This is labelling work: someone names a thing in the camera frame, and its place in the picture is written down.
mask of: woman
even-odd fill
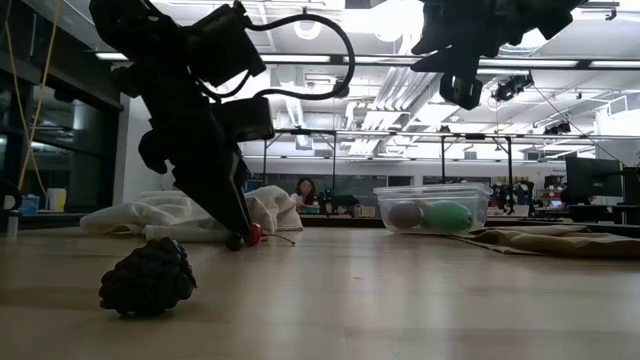
[[[316,186],[309,178],[298,180],[296,192],[291,194],[291,200],[296,203],[296,208],[300,209],[304,205],[317,205]]]

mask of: clear plastic bin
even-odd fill
[[[484,227],[491,188],[480,183],[374,190],[387,229],[402,234],[466,234]]]

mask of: red ball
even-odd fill
[[[249,231],[244,235],[244,244],[256,246],[262,240],[262,228],[258,224],[251,224]]]

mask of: pine cone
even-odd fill
[[[102,276],[100,307],[157,315],[187,300],[197,288],[187,253],[175,240],[147,242]]]

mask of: table surface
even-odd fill
[[[231,253],[186,244],[200,286],[157,318],[98,307],[142,245],[78,229],[0,238],[3,359],[640,359],[640,264],[508,256],[311,228]]]

